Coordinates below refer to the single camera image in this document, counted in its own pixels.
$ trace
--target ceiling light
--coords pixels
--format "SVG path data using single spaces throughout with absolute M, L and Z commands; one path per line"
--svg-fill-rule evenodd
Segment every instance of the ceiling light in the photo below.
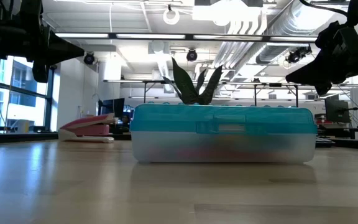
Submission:
M 169 12 L 173 12 L 175 13 L 174 17 L 173 18 L 168 18 L 168 13 Z M 174 9 L 174 10 L 165 10 L 164 13 L 162 14 L 162 19 L 164 20 L 164 22 L 168 25 L 175 25 L 179 22 L 179 19 L 180 19 L 180 16 L 179 16 L 179 12 Z
M 130 99 L 158 99 L 158 100 L 180 100 L 179 97 L 158 97 L 158 96 L 128 96 Z M 233 98 L 213 98 L 212 100 L 234 100 Z
M 110 3 L 123 3 L 123 4 L 139 4 L 144 2 L 144 4 L 153 4 L 153 5 L 182 5 L 181 1 L 128 1 L 128 0 L 55 0 L 56 2 L 83 2 L 83 3 L 96 3 L 96 4 L 110 4 Z
M 113 83 L 142 83 L 142 80 L 103 80 L 104 82 L 113 82 Z
M 269 41 L 292 42 L 292 43 L 314 43 L 317 37 L 271 37 Z
M 309 44 L 299 44 L 299 43 L 266 43 L 268 46 L 278 46 L 278 47 L 309 47 Z
M 87 34 L 87 33 L 57 33 L 60 38 L 76 38 L 76 39 L 93 39 L 93 38 L 109 38 L 109 34 Z
M 184 39 L 184 34 L 117 34 L 118 39 L 165 39 L 165 40 L 177 40 Z
M 195 40 L 249 41 L 260 42 L 261 36 L 256 35 L 194 35 Z

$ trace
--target glass window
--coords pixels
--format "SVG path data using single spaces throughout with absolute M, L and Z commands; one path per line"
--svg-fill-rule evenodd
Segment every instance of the glass window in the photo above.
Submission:
M 20 119 L 28 120 L 29 126 L 43 126 L 44 116 L 44 98 L 15 91 L 9 94 L 9 90 L 0 89 L 0 126 L 5 126 L 4 121 L 7 121 L 7 127 L 14 128 Z
M 47 84 L 38 83 L 32 74 L 32 62 L 26 58 L 9 56 L 7 60 L 1 60 L 0 83 L 11 84 L 14 87 L 30 90 L 46 95 Z

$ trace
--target security camera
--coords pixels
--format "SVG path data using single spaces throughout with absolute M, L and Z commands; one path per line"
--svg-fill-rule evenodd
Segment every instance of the security camera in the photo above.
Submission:
M 311 47 L 299 47 L 294 51 L 290 51 L 289 56 L 285 59 L 288 63 L 298 63 L 306 55 L 311 54 Z
M 190 49 L 189 52 L 187 53 L 187 61 L 189 62 L 194 62 L 195 60 L 197 60 L 197 53 L 195 49 Z
M 94 57 L 94 52 L 87 52 L 84 57 L 84 63 L 87 65 L 94 65 L 97 59 Z

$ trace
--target pink stapler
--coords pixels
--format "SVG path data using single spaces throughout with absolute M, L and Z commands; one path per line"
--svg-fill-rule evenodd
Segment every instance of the pink stapler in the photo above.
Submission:
M 58 131 L 61 141 L 105 142 L 114 141 L 109 135 L 109 125 L 114 121 L 114 114 L 104 114 L 81 118 L 62 126 Z

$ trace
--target computer monitor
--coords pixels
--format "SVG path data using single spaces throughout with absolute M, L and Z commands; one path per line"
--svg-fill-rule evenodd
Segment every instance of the computer monitor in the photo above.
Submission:
M 349 105 L 346 101 L 325 99 L 326 117 L 328 121 L 350 123 Z
M 125 98 L 104 100 L 102 104 L 99 102 L 99 114 L 114 113 L 114 117 L 121 118 L 124 113 Z

